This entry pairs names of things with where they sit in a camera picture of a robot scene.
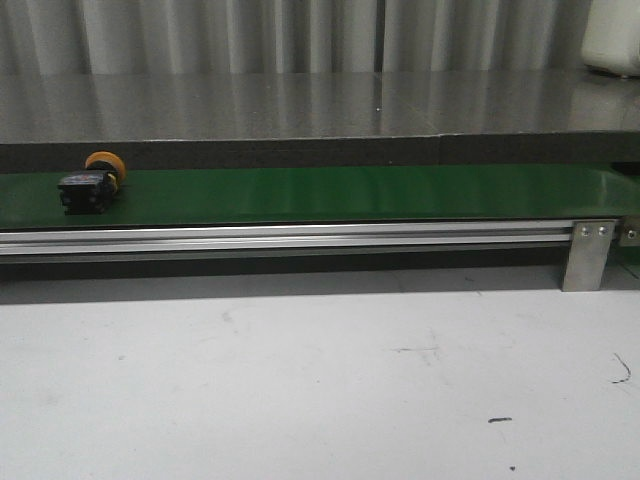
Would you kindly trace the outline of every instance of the concrete floor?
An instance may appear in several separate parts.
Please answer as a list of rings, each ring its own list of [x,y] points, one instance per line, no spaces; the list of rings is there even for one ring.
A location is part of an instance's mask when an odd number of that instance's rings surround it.
[[[0,478],[637,479],[640,280],[555,276],[5,281]]]

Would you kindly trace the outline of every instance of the metal bracket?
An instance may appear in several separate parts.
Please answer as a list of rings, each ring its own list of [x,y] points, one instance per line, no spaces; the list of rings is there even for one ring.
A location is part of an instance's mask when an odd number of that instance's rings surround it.
[[[615,226],[614,220],[575,224],[563,291],[588,292],[600,289]]]
[[[621,247],[640,246],[640,217],[625,217],[620,230]]]

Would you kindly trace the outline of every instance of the green conveyor belt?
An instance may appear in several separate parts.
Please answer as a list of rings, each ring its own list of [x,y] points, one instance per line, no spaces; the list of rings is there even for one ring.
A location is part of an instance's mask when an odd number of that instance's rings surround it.
[[[0,229],[640,213],[640,184],[594,165],[134,170],[106,213],[73,216],[62,174],[0,175]]]

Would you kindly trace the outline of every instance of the black electrical component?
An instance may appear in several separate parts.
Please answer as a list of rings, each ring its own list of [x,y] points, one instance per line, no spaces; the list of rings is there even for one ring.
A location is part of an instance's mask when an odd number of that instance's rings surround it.
[[[103,213],[126,177],[124,162],[111,152],[95,152],[85,170],[72,172],[58,182],[60,201],[67,214]]]

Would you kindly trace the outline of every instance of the gray table top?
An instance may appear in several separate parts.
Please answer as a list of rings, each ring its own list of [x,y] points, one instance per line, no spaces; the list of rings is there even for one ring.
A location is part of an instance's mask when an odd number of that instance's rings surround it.
[[[0,171],[635,162],[640,81],[585,70],[0,76]]]

